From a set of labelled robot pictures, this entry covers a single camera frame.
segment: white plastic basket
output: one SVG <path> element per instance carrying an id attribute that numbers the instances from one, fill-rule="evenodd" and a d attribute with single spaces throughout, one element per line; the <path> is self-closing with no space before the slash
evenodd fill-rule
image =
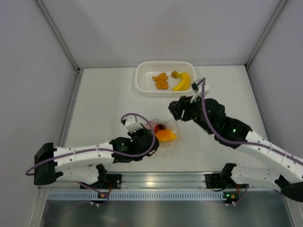
<path id="1" fill-rule="evenodd" d="M 187 91 L 172 91 L 172 89 L 181 81 L 171 76 L 173 71 L 179 73 L 186 72 L 191 78 L 191 83 L 196 80 L 194 67 L 185 61 L 146 61 L 141 63 L 136 71 L 135 83 L 138 90 L 144 96 L 149 97 L 178 97 L 186 96 L 192 88 L 189 86 Z M 165 72 L 168 76 L 167 82 L 169 88 L 167 90 L 159 90 L 155 85 L 152 77 L 158 76 Z"/>

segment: white enclosure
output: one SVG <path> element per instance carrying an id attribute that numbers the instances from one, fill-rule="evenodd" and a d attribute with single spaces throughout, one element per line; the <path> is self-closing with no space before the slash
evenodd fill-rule
<path id="1" fill-rule="evenodd" d="M 44 143 L 84 146 L 126 136 L 119 125 L 119 117 L 126 112 L 139 112 L 149 119 L 169 117 L 168 110 L 156 113 L 154 109 L 164 109 L 175 99 L 147 98 L 135 90 L 135 67 L 144 61 L 193 64 L 197 77 L 210 81 L 208 97 L 225 105 L 230 117 L 303 157 L 302 11 L 301 0 L 2 3 L 0 195 L 5 209 L 0 226 L 33 226 L 33 217 L 41 219 L 33 212 L 39 209 L 37 187 L 24 173 Z M 152 111 L 145 108 L 145 102 Z M 159 154 L 152 162 L 107 169 L 148 172 L 159 169 L 161 163 L 165 167 L 159 172 L 219 171 L 232 161 L 265 167 L 231 148 L 222 148 L 200 128 L 192 130 L 194 124 L 180 126 L 183 143 L 175 163 Z M 184 139 L 194 133 L 195 137 Z M 197 133 L 203 137 L 198 142 Z M 203 141 L 207 149 L 198 153 Z M 195 157 L 182 155 L 188 147 L 195 150 Z M 302 226 L 298 219 L 302 205 L 290 201 L 288 205 L 294 225 Z"/>

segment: metal frame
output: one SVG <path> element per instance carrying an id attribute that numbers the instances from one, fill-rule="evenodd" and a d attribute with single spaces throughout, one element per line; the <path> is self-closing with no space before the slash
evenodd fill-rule
<path id="1" fill-rule="evenodd" d="M 50 29 L 52 30 L 54 36 L 57 38 L 60 46 L 62 47 L 64 53 L 66 54 L 67 58 L 70 60 L 72 66 L 74 67 L 74 69 L 76 70 L 76 72 L 79 72 L 79 67 L 74 59 L 74 57 L 71 54 L 70 49 L 68 48 L 65 40 L 63 39 L 61 33 L 59 32 L 56 24 L 54 23 L 50 13 L 48 12 L 45 4 L 43 3 L 42 0 L 34 0 L 34 2 L 36 3 L 38 9 L 40 10 L 40 12 L 42 13 L 42 16 L 45 18 L 45 20 L 47 21 Z"/>
<path id="2" fill-rule="evenodd" d="M 286 203 L 295 227 L 303 226 L 303 203 L 286 198 Z"/>
<path id="3" fill-rule="evenodd" d="M 64 147 L 64 145 L 66 143 L 68 131 L 69 131 L 70 124 L 71 124 L 71 118 L 72 118 L 72 114 L 74 112 L 82 76 L 83 76 L 83 70 L 80 70 L 76 75 L 76 79 L 73 84 L 73 88 L 72 88 L 72 92 L 71 92 L 71 97 L 69 99 L 68 107 L 67 107 L 67 110 L 66 110 L 66 113 L 64 116 L 64 121 L 63 121 L 62 129 L 61 129 L 61 133 L 60 133 L 60 137 L 59 137 L 59 142 L 58 142 L 59 147 Z"/>
<path id="4" fill-rule="evenodd" d="M 35 206 L 32 211 L 32 215 L 30 217 L 30 220 L 25 225 L 27 227 L 38 227 L 40 226 L 44 208 L 47 201 L 48 192 L 45 190 L 37 190 L 37 194 L 35 197 Z"/>
<path id="5" fill-rule="evenodd" d="M 288 2 L 289 2 L 289 0 L 281 0 L 280 1 L 280 4 L 278 5 L 277 9 L 275 10 L 271 20 L 269 21 L 269 23 L 265 27 L 261 37 L 259 38 L 256 47 L 254 48 L 253 52 L 251 53 L 250 57 L 248 58 L 247 63 L 245 64 L 246 68 L 248 68 L 251 65 L 251 63 L 253 62 L 253 60 L 257 56 L 257 54 L 260 51 L 261 47 L 263 46 L 266 38 L 270 34 L 272 28 L 277 23 L 277 21 L 278 21 L 279 17 L 281 16 L 283 10 L 286 8 Z"/>
<path id="6" fill-rule="evenodd" d="M 248 79 L 249 79 L 249 81 L 250 81 L 250 85 L 251 85 L 251 87 L 252 87 L 252 92 L 253 92 L 253 94 L 254 94 L 254 97 L 255 97 L 255 100 L 256 100 L 256 103 L 257 103 L 257 107 L 258 107 L 258 110 L 259 110 L 259 112 L 260 112 L 260 115 L 261 115 L 261 120 L 262 120 L 262 123 L 263 123 L 263 125 L 264 125 L 264 128 L 265 128 L 265 133 L 266 133 L 266 136 L 267 136 L 267 139 L 268 139 L 268 141 L 272 141 L 272 136 L 271 136 L 271 134 L 270 134 L 270 132 L 269 132 L 269 130 L 268 130 L 268 123 L 267 123 L 267 121 L 266 121 L 266 119 L 265 119 L 265 117 L 264 117 L 264 112 L 263 112 L 263 109 L 261 108 L 261 105 L 260 105 L 260 100 L 259 100 L 259 96 L 257 95 L 257 93 L 255 92 L 256 91 L 256 89 L 255 89 L 255 83 L 253 83 L 253 78 L 250 76 L 250 73 L 249 73 L 249 70 L 248 70 L 248 68 L 247 67 L 245 67 L 245 70 L 246 70 L 246 73 L 247 73 L 247 75 L 248 75 Z"/>

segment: white table surface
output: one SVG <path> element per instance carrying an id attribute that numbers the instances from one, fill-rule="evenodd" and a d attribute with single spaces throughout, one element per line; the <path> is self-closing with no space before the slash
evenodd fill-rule
<path id="1" fill-rule="evenodd" d="M 265 129 L 244 66 L 195 67 L 198 78 L 210 85 L 207 97 L 225 106 L 227 116 L 237 118 L 266 138 Z M 169 103 L 178 98 L 142 96 L 134 85 L 136 68 L 85 69 L 66 140 L 67 147 L 94 145 L 127 137 L 120 123 L 125 113 L 147 119 L 173 119 Z M 256 159 L 225 147 L 198 125 L 178 121 L 180 141 L 173 150 L 159 150 L 140 162 L 105 165 L 111 172 L 220 171 L 228 162 L 265 167 Z"/>

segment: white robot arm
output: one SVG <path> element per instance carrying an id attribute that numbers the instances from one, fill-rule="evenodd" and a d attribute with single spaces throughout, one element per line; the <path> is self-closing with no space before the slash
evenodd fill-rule
<path id="1" fill-rule="evenodd" d="M 169 110 L 175 120 L 193 120 L 215 140 L 262 161 L 268 169 L 250 168 L 227 163 L 220 177 L 210 176 L 208 188 L 234 188 L 235 184 L 251 184 L 272 188 L 286 197 L 303 202 L 303 159 L 289 154 L 259 136 L 245 123 L 227 117 L 225 107 L 214 99 L 204 99 L 209 91 L 205 78 L 192 84 L 195 94 L 171 102 Z"/>
<path id="2" fill-rule="evenodd" d="M 159 147 L 157 138 L 151 130 L 138 123 L 136 115 L 140 116 L 132 113 L 122 120 L 130 138 L 119 137 L 102 144 L 79 148 L 44 144 L 35 155 L 35 165 L 27 170 L 26 175 L 34 175 L 35 185 L 56 181 L 77 181 L 87 185 L 106 183 L 103 164 L 140 161 L 144 156 L 151 156 Z"/>

